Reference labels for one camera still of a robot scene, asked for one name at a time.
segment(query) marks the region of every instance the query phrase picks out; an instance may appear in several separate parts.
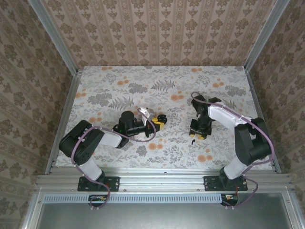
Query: black robot arm segment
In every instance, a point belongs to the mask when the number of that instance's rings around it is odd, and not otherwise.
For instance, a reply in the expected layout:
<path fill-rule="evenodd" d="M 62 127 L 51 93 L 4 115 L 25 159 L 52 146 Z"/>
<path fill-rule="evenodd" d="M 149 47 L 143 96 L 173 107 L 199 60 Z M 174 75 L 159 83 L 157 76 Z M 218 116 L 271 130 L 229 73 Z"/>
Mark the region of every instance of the black robot arm segment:
<path fill-rule="evenodd" d="M 202 95 L 198 95 L 195 98 L 210 103 L 221 102 L 221 100 L 216 97 L 206 100 Z M 194 99 L 192 100 L 192 105 L 197 112 L 197 117 L 199 116 L 199 118 L 197 120 L 192 119 L 189 135 L 193 137 L 195 134 L 198 134 L 200 135 L 200 139 L 206 139 L 206 137 L 212 133 L 212 121 L 214 121 L 208 114 L 208 107 L 210 105 L 198 102 Z"/>
<path fill-rule="evenodd" d="M 72 151 L 82 134 L 92 125 L 86 120 L 81 120 L 59 143 L 59 149 L 67 156 L 71 157 Z M 86 163 L 93 152 L 95 151 L 97 145 L 100 143 L 104 136 L 104 132 L 99 129 L 92 130 L 86 137 L 85 141 L 81 142 L 78 146 L 74 161 L 79 166 Z"/>
<path fill-rule="evenodd" d="M 163 126 L 166 124 L 167 122 L 166 115 L 160 114 L 156 118 L 153 117 L 154 115 L 153 110 L 147 108 L 147 109 L 143 109 L 143 111 L 147 113 L 147 117 L 151 119 L 157 132 L 161 130 Z M 113 127 L 113 130 L 128 137 L 135 136 L 141 133 L 145 133 L 145 136 L 149 137 L 150 134 L 153 134 L 153 127 L 151 126 L 151 124 L 143 119 L 138 121 L 134 117 L 133 112 L 131 111 L 125 111 L 121 114 L 119 123 Z M 129 140 L 127 138 L 123 137 L 122 141 L 120 142 L 117 148 L 120 149 L 124 147 L 124 145 L 126 145 L 128 141 Z"/>
<path fill-rule="evenodd" d="M 251 119 L 251 122 L 267 133 L 267 128 L 262 118 Z M 267 140 L 250 124 L 239 124 L 234 131 L 236 155 L 246 166 L 271 154 Z"/>

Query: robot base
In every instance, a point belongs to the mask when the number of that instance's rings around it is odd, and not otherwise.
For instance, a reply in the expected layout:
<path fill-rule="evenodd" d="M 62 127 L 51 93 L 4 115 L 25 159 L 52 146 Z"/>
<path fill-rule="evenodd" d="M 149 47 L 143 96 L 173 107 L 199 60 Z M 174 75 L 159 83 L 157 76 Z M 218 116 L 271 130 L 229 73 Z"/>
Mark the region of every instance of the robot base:
<path fill-rule="evenodd" d="M 104 177 L 102 182 L 107 185 L 111 192 L 118 192 L 120 187 L 120 177 Z M 95 184 L 87 180 L 85 177 L 80 177 L 77 190 L 79 192 L 106 192 L 107 189 L 101 185 Z"/>

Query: aluminum frame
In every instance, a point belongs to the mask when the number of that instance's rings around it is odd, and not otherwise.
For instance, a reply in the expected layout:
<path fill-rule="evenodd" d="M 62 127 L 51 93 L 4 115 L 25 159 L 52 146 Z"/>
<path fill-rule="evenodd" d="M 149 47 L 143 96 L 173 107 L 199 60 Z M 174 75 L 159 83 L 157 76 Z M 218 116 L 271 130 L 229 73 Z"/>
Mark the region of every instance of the aluminum frame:
<path fill-rule="evenodd" d="M 232 192 L 206 192 L 203 184 L 204 176 L 218 175 L 218 170 L 202 169 L 136 169 L 136 168 L 103 168 L 107 176 L 120 176 L 120 195 L 142 194 L 219 194 Z M 39 216 L 47 194 L 68 194 L 69 196 L 89 194 L 78 192 L 77 185 L 81 174 L 73 167 L 55 167 L 49 175 L 38 176 L 23 229 L 37 227 Z M 303 229 L 304 219 L 296 200 L 293 185 L 288 174 L 277 174 L 272 170 L 252 170 L 247 177 L 259 184 L 258 193 L 281 193 L 285 208 L 293 229 Z M 255 184 L 248 182 L 251 193 Z"/>
<path fill-rule="evenodd" d="M 29 0 L 29 3 L 33 7 L 44 29 L 47 31 L 48 35 L 53 41 L 56 49 L 60 53 L 72 76 L 76 76 L 78 68 L 77 63 L 71 56 L 68 47 L 58 33 L 58 30 L 56 29 L 51 17 L 49 16 L 48 11 L 44 8 L 43 3 L 40 0 Z"/>
<path fill-rule="evenodd" d="M 251 94 L 252 94 L 252 98 L 253 98 L 253 101 L 254 101 L 254 106 L 255 106 L 255 109 L 256 109 L 256 112 L 257 112 L 257 116 L 262 118 L 262 119 L 264 119 L 264 115 L 263 115 L 261 106 L 259 104 L 257 95 L 255 93 L 255 88 L 254 88 L 254 85 L 253 85 L 250 73 L 249 73 L 249 71 L 247 69 L 245 69 L 245 72 L 246 72 L 247 80 L 248 80 L 248 83 L 249 83 L 250 91 L 251 91 Z M 275 171 L 277 173 L 281 173 L 282 172 L 281 168 L 280 168 L 280 164 L 278 163 L 276 155 L 273 158 L 273 163 L 271 163 L 271 164 L 272 164 L 272 166 L 274 167 L 274 169 L 275 169 Z"/>
<path fill-rule="evenodd" d="M 277 22 L 280 20 L 288 3 L 289 3 L 289 0 L 279 0 L 279 1 L 276 1 L 276 3 L 274 4 L 274 7 L 271 10 L 271 13 L 270 13 L 267 21 L 265 22 L 258 38 L 255 41 L 255 44 L 253 45 L 253 48 L 251 49 L 251 51 L 249 53 L 247 60 L 244 63 L 246 71 L 250 71 L 251 68 L 253 67 L 256 59 L 258 58 L 259 54 L 263 50 L 263 47 L 265 46 L 267 40 L 269 39 Z"/>
<path fill-rule="evenodd" d="M 81 74 L 82 74 L 82 71 L 78 71 L 77 75 L 72 78 L 70 89 L 69 89 L 69 92 L 67 95 L 67 100 L 66 100 L 65 106 L 62 111 L 61 120 L 58 125 L 58 129 L 57 129 L 56 136 L 55 136 L 55 139 L 53 142 L 53 146 L 51 149 L 51 153 L 50 153 L 48 164 L 47 164 L 47 167 L 45 170 L 45 174 L 48 174 L 51 170 L 51 167 L 53 165 L 55 165 L 55 163 L 56 163 L 56 158 L 58 157 L 58 153 L 59 153 L 58 145 L 59 145 L 59 142 L 61 141 L 62 137 L 65 134 L 65 130 L 66 130 L 66 127 L 67 127 L 67 124 L 69 121 L 69 116 L 70 116 L 70 113 L 72 110 L 74 98 L 75 98 L 75 95 L 76 95 L 76 92 L 78 89 L 78 85 L 81 81 Z"/>

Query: metal extrusion rail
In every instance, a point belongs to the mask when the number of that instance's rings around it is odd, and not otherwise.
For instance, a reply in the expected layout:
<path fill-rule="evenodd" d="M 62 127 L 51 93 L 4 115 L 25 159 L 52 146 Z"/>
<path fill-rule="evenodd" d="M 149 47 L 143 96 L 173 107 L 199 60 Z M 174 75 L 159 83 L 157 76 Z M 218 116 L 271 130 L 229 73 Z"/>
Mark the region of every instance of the metal extrusion rail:
<path fill-rule="evenodd" d="M 218 170 L 197 169 L 123 169 L 104 168 L 107 176 L 119 176 L 120 190 L 124 193 L 206 193 L 203 177 L 217 176 Z M 80 178 L 79 172 L 73 167 L 53 168 L 49 175 L 38 176 L 34 192 L 44 193 L 74 193 Z M 279 193 L 293 186 L 287 174 L 277 174 L 272 170 L 253 170 L 247 176 L 259 184 L 260 193 Z M 251 193 L 255 184 L 248 182 L 248 191 Z"/>
<path fill-rule="evenodd" d="M 209 195 L 217 197 L 217 195 L 225 193 L 206 192 L 204 189 L 203 177 L 218 175 L 218 170 L 135 168 L 103 168 L 103 170 L 107 176 L 120 176 L 120 190 L 113 193 L 113 196 L 122 198 L 153 197 L 158 194 L 183 198 L 196 196 L 199 203 Z M 105 192 L 78 192 L 77 185 L 80 175 L 73 167 L 53 167 L 49 175 L 38 176 L 23 228 L 36 228 L 42 205 L 48 203 L 50 197 L 58 196 L 61 200 L 57 202 L 61 203 L 63 197 L 70 197 L 73 200 L 79 195 L 106 194 Z M 272 170 L 252 170 L 247 173 L 247 176 L 258 182 L 258 193 L 281 193 L 292 228 L 304 228 L 303 216 L 288 174 L 277 174 Z M 248 191 L 241 193 L 251 193 L 254 188 L 255 184 L 248 182 Z"/>

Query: gray leaf pattern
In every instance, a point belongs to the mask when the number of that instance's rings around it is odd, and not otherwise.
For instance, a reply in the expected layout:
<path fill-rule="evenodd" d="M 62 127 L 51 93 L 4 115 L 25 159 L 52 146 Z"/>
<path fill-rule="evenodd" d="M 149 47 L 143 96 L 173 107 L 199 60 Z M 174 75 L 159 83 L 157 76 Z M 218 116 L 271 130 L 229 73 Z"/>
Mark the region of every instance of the gray leaf pattern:
<path fill-rule="evenodd" d="M 5 215 L 6 211 L 9 209 L 10 202 L 6 198 L 0 200 L 0 216 Z"/>
<path fill-rule="evenodd" d="M 4 171 L 7 168 L 8 168 L 8 165 L 7 165 L 6 161 L 3 160 L 2 163 L 0 164 L 0 172 Z"/>
<path fill-rule="evenodd" d="M 218 97 L 238 113 L 257 117 L 243 67 L 91 66 L 83 70 L 65 132 L 82 119 L 113 128 L 123 111 L 132 111 L 139 120 L 137 108 L 149 107 L 155 116 L 165 114 L 168 118 L 156 138 L 147 143 L 129 141 L 122 149 L 98 145 L 94 158 L 99 166 L 220 169 L 235 155 L 234 133 L 216 121 L 206 140 L 190 137 L 191 119 L 196 119 L 192 91 L 206 99 Z M 3 131 L 12 133 L 14 129 L 8 126 L 3 125 Z M 71 166 L 71 162 L 60 152 L 56 165 Z"/>

